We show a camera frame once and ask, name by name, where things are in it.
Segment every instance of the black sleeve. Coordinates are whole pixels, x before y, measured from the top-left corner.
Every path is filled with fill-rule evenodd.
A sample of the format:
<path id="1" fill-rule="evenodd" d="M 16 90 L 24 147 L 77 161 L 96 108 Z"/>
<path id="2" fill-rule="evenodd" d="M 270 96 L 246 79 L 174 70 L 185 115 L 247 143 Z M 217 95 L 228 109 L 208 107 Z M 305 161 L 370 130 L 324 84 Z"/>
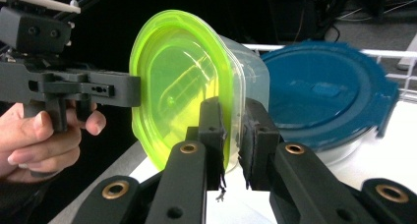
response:
<path id="1" fill-rule="evenodd" d="M 0 182 L 0 223 L 27 223 L 52 180 L 33 184 Z"/>

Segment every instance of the human hand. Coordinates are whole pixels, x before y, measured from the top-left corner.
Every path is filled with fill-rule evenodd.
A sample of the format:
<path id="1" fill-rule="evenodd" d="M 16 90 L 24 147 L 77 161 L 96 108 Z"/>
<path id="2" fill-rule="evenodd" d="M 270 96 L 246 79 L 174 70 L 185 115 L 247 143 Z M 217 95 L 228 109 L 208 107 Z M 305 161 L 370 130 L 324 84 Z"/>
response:
<path id="1" fill-rule="evenodd" d="M 59 172 L 73 165 L 80 156 L 81 129 L 96 136 L 105 127 L 104 115 L 95 110 L 85 122 L 77 119 L 74 105 L 67 108 L 68 130 L 53 134 L 52 121 L 45 112 L 24 118 L 24 108 L 16 103 L 0 117 L 0 179 L 33 183 L 31 171 Z"/>

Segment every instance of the green rim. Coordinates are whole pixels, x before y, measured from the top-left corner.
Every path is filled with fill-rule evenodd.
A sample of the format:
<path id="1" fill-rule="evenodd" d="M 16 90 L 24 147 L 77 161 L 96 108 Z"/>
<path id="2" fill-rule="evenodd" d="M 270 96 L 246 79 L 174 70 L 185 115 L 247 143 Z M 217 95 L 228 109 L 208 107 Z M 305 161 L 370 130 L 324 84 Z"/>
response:
<path id="1" fill-rule="evenodd" d="M 231 128 L 233 72 L 216 32 L 199 17 L 163 11 L 139 32 L 130 58 L 130 74 L 142 81 L 142 105 L 132 109 L 132 129 L 159 170 L 172 146 L 199 122 L 200 103 L 218 96 L 226 130 Z M 224 145 L 224 166 L 230 138 Z"/>

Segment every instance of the dark floor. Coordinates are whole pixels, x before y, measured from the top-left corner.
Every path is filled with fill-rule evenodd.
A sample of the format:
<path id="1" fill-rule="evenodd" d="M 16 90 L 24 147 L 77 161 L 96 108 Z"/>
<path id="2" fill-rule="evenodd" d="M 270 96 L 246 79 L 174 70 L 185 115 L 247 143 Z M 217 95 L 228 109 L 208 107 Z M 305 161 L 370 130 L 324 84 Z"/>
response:
<path id="1" fill-rule="evenodd" d="M 288 39 L 282 39 L 273 30 L 272 20 L 276 19 L 268 14 L 269 1 L 101 0 L 74 18 L 73 45 L 66 48 L 63 57 L 94 63 L 100 69 L 128 72 L 130 51 L 140 28 L 152 15 L 166 9 L 194 13 L 219 34 L 239 42 L 286 44 Z M 387 0 L 386 5 L 407 1 L 412 0 Z M 351 1 L 337 16 L 360 7 Z M 393 7 L 395 4 L 386 6 L 386 10 Z M 381 19 L 368 18 L 369 14 L 361 11 L 336 20 L 333 28 L 327 29 L 325 40 L 343 41 L 357 48 L 405 50 L 417 34 L 416 2 L 387 12 Z M 384 65 L 388 72 L 399 72 L 395 61 Z M 130 109 L 100 106 L 100 110 L 108 119 L 107 128 L 97 138 L 84 136 L 80 161 L 66 169 L 51 186 L 30 223 L 48 222 L 136 140 L 130 128 Z"/>

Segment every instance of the container with blue lid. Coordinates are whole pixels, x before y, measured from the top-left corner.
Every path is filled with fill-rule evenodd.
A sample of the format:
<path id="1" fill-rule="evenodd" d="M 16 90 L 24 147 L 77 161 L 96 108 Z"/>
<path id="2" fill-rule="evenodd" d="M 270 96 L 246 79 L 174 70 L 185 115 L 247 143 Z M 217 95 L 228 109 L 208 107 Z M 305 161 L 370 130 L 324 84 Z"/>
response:
<path id="1" fill-rule="evenodd" d="M 261 57 L 270 76 L 268 112 L 284 140 L 321 152 L 373 128 L 384 136 L 398 89 L 372 58 L 344 43 L 317 41 Z"/>

